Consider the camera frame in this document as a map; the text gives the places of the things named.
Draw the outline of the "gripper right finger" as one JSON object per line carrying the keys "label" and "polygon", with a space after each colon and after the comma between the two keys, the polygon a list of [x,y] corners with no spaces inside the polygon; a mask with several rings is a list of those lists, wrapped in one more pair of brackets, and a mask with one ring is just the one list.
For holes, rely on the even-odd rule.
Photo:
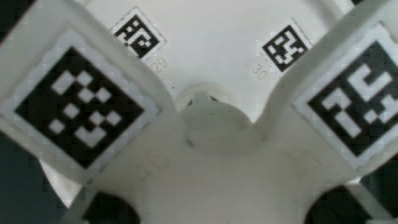
{"label": "gripper right finger", "polygon": [[398,212],[391,211],[362,184],[344,184],[319,195],[303,224],[398,224]]}

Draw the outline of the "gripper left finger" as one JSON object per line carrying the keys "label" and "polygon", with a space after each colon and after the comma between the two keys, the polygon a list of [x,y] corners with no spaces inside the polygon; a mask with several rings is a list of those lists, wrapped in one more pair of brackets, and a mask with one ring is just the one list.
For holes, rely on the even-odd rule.
{"label": "gripper left finger", "polygon": [[135,208],[112,194],[83,188],[58,224],[142,224]]}

